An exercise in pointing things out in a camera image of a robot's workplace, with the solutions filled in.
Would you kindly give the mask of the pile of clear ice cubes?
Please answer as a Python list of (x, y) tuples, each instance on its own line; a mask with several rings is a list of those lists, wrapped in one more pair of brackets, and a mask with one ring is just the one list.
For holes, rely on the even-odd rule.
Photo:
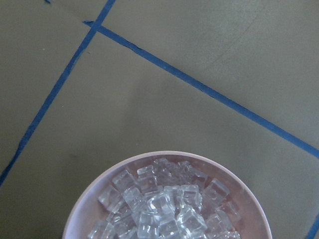
[(120, 171), (98, 201), (107, 211), (90, 239), (238, 239), (241, 217), (230, 190), (189, 161), (154, 160)]

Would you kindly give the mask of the pink bowl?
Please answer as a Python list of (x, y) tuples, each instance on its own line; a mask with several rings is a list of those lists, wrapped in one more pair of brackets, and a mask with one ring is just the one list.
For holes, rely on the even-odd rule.
[(143, 153), (123, 160), (97, 177), (82, 193), (75, 203), (66, 222), (64, 239), (85, 239), (97, 219), (105, 219), (107, 211), (97, 197), (112, 177), (121, 170), (136, 171), (153, 160), (165, 157), (174, 162), (189, 161), (211, 178), (217, 178), (230, 190), (229, 199), (233, 201), (241, 216), (235, 228), (243, 239), (270, 239), (272, 233), (266, 215), (250, 189), (234, 173), (224, 166), (196, 154), (182, 151), (155, 151)]

